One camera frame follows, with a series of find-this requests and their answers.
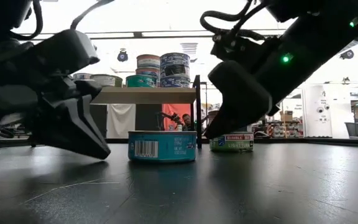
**red curtain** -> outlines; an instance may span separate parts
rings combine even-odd
[[[183,123],[182,116],[184,114],[191,115],[190,111],[191,111],[191,109],[190,109],[189,104],[164,104],[164,105],[162,105],[162,112],[163,113],[166,113],[166,114],[169,114],[169,115],[172,115],[173,113],[176,113],[180,117],[182,123]],[[177,125],[176,125],[175,122],[169,120],[168,118],[164,119],[164,129],[166,131],[173,130],[173,129],[176,128],[176,126]]]

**barcode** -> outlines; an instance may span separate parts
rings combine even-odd
[[[135,141],[135,156],[158,158],[158,141]]]

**ceiling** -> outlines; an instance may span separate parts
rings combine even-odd
[[[43,2],[44,29],[43,34],[52,34],[69,28],[71,21],[81,14],[95,0],[64,0],[58,2]],[[245,0],[207,1],[207,0],[153,0],[153,1],[114,1],[107,6],[91,12],[79,24],[82,32],[134,32],[134,31],[163,31],[163,30],[203,30],[199,24],[200,15],[207,10],[218,10],[226,13],[237,13],[243,8]],[[211,20],[212,24],[221,28],[231,28],[232,23]],[[266,11],[261,11],[252,17],[245,26],[248,29],[263,29],[265,34],[276,32],[277,29],[286,29],[293,21],[278,24]],[[33,33],[35,29],[34,15],[25,21],[15,32],[21,34]],[[120,34],[133,37],[132,33]],[[148,35],[161,35],[158,32]],[[191,77],[201,75],[202,81],[208,81],[207,75],[216,64],[220,62],[210,55],[213,42],[210,38],[170,38],[170,39],[116,39],[94,40],[98,46],[98,55],[101,61],[82,70],[89,73],[115,73],[122,78],[132,75],[136,69],[136,57],[140,54],[162,55],[167,52],[183,52],[181,44],[197,43],[195,53],[191,55],[196,59],[191,64]],[[126,49],[129,59],[118,62],[117,55],[120,49]],[[334,57],[323,65],[306,82],[326,83],[341,82],[344,77],[350,81],[358,81],[358,45],[352,48],[354,58],[341,60]]]

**blue tuna can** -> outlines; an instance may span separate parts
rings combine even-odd
[[[161,67],[161,77],[167,77],[170,75],[181,75],[190,76],[190,67],[186,65],[166,65]]]
[[[195,131],[129,131],[128,158],[147,162],[196,159]]]
[[[185,65],[190,66],[190,56],[183,53],[167,53],[160,57],[160,66],[165,67],[167,65]]]
[[[190,78],[185,75],[170,75],[160,79],[161,87],[190,87]]]

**stacked cans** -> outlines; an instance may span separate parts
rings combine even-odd
[[[126,78],[127,87],[157,87],[160,80],[160,57],[139,55],[136,74]]]
[[[160,58],[161,87],[190,87],[190,57],[183,53],[167,53]]]

